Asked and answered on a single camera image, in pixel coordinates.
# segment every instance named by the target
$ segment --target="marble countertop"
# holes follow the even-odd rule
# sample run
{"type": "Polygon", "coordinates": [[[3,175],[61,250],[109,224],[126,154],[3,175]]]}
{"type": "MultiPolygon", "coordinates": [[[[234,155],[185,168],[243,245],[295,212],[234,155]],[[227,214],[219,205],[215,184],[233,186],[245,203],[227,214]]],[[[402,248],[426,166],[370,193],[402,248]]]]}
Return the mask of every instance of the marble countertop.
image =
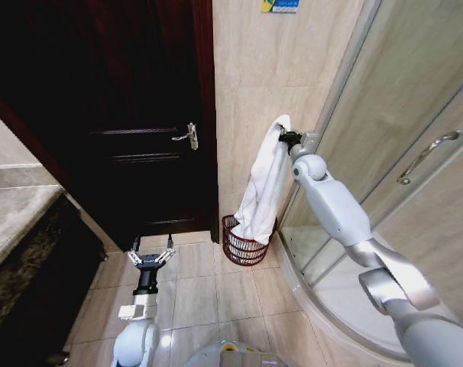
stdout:
{"type": "Polygon", "coordinates": [[[62,192],[59,185],[0,189],[0,264],[62,192]]]}

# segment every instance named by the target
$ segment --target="tiled floor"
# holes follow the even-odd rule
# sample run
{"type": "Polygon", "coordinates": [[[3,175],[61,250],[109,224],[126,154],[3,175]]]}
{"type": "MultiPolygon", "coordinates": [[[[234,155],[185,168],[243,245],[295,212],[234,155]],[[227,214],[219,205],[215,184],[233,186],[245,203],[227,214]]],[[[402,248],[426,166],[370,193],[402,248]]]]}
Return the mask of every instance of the tiled floor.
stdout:
{"type": "MultiPolygon", "coordinates": [[[[154,366],[182,367],[200,346],[220,339],[288,356],[301,367],[375,365],[338,354],[335,344],[312,326],[287,287],[273,246],[259,265],[244,268],[231,263],[220,245],[209,240],[183,244],[186,237],[181,236],[177,255],[159,271],[161,334],[154,366]]],[[[188,237],[189,242],[202,239],[202,232],[188,237]]],[[[160,252],[164,240],[146,238],[141,253],[160,252]]],[[[125,327],[118,310],[131,303],[137,281],[126,255],[111,253],[101,263],[66,342],[68,365],[109,365],[115,337],[125,327]]]]}

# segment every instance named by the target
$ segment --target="dark wooden door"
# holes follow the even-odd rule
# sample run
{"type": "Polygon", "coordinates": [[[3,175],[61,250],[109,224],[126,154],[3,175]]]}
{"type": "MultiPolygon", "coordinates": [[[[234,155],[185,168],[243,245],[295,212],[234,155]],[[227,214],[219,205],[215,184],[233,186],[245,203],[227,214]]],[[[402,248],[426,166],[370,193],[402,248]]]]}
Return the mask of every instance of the dark wooden door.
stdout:
{"type": "Polygon", "coordinates": [[[0,117],[122,249],[217,240],[213,76],[211,0],[0,2],[0,117]]]}

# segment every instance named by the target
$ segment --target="bathroom vanity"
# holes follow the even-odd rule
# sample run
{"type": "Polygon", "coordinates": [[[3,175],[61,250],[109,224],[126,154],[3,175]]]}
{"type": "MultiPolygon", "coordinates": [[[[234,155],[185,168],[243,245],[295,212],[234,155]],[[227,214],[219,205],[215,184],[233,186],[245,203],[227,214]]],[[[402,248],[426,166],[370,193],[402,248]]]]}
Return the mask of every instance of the bathroom vanity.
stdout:
{"type": "Polygon", "coordinates": [[[0,188],[0,365],[62,351],[103,257],[59,185],[0,188]]]}

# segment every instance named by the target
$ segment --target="white towel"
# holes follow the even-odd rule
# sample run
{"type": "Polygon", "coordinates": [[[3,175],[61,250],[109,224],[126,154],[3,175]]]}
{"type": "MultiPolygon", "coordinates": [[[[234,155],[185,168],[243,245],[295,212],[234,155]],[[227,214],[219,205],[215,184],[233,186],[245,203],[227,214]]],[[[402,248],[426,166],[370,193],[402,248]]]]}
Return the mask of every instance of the white towel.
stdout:
{"type": "Polygon", "coordinates": [[[251,169],[250,180],[231,232],[243,239],[267,244],[274,227],[286,173],[287,145],[280,142],[281,126],[291,129],[290,117],[279,116],[269,127],[251,169]]]}

